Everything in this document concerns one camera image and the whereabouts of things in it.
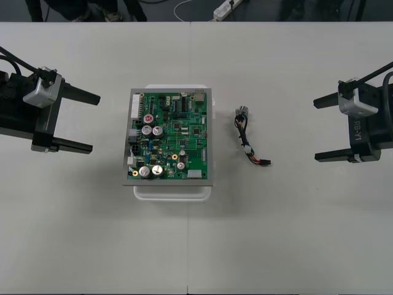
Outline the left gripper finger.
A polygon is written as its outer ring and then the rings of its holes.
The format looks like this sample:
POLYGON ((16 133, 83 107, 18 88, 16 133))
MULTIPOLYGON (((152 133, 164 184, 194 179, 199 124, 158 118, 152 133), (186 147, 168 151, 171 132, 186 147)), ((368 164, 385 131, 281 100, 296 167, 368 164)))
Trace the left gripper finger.
POLYGON ((99 104, 101 99, 100 96, 74 87, 69 83, 64 84, 62 89, 62 97, 72 101, 78 101, 81 103, 91 104, 95 106, 99 104))
POLYGON ((74 152, 74 153, 91 153, 93 146, 89 144, 70 141, 62 138, 53 138, 51 147, 58 151, 74 152))

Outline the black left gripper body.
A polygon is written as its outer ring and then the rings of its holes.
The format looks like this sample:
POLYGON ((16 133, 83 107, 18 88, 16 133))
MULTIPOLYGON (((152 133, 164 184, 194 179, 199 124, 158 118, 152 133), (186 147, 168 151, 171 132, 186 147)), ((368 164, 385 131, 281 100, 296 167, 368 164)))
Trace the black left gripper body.
POLYGON ((1 134, 31 140, 34 151, 56 152, 51 145, 62 86, 61 75, 49 81, 36 75, 2 75, 1 134))

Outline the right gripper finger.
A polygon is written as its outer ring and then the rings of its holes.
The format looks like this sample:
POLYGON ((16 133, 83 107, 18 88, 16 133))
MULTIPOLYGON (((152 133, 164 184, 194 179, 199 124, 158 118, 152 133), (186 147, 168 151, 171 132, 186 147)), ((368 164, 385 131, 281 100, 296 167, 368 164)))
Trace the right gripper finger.
POLYGON ((315 108, 329 108, 332 106, 338 106, 338 93, 331 93, 313 101, 315 108))
POLYGON ((347 162, 352 157, 353 152, 351 149, 339 149, 317 153, 314 159, 318 162, 347 162))

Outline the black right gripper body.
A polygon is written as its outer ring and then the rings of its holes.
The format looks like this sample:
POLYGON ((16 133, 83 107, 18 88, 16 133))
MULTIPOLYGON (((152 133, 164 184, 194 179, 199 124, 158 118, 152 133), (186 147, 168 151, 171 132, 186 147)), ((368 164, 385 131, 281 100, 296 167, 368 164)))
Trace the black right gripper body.
POLYGON ((392 149, 392 132, 386 124, 384 106, 378 105, 378 112, 372 116, 348 116, 350 163, 379 161, 381 151, 392 149))

